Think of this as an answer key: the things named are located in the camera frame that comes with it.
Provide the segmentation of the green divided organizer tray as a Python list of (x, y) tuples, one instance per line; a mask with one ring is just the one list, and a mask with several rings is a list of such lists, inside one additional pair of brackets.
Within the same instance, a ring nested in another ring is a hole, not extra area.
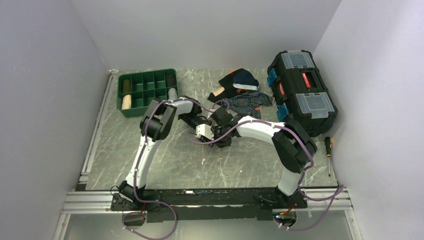
[[(180, 96), (178, 81), (175, 87), (166, 87), (166, 74), (174, 74), (177, 80), (177, 71), (174, 68), (120, 75), (117, 82), (116, 108), (126, 118), (139, 117), (145, 114), (152, 100), (168, 101), (168, 90), (170, 88), (177, 89), (178, 96)], [(125, 79), (131, 80), (130, 93), (122, 93), (122, 81)], [(131, 94), (131, 108), (121, 110), (122, 98), (128, 94)]]

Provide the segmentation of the grey striped underwear orange trim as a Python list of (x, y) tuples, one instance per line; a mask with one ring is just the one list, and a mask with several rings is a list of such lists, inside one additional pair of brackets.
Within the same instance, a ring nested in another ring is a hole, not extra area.
[(211, 143), (207, 145), (207, 149), (209, 151), (216, 151), (218, 150), (220, 147), (216, 144), (216, 143)]

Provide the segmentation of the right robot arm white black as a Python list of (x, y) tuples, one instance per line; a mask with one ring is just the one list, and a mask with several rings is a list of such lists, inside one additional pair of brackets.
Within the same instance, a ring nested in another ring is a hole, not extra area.
[(243, 137), (273, 145), (283, 165), (275, 200), (280, 207), (289, 207), (295, 201), (306, 167), (313, 166), (313, 156), (318, 150), (300, 123), (291, 118), (287, 122), (270, 122), (247, 115), (233, 116), (222, 107), (210, 117), (216, 123), (212, 131), (216, 143)]

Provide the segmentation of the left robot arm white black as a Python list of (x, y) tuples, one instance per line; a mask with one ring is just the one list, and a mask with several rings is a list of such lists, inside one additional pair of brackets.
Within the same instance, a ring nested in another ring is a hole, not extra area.
[(175, 100), (153, 99), (144, 116), (140, 127), (140, 142), (132, 167), (119, 185), (119, 194), (124, 197), (124, 204), (131, 210), (139, 209), (144, 203), (144, 190), (147, 176), (156, 151), (165, 140), (172, 128), (175, 117), (187, 124), (193, 119), (200, 124), (203, 119), (200, 114), (205, 108), (195, 99), (182, 96)]

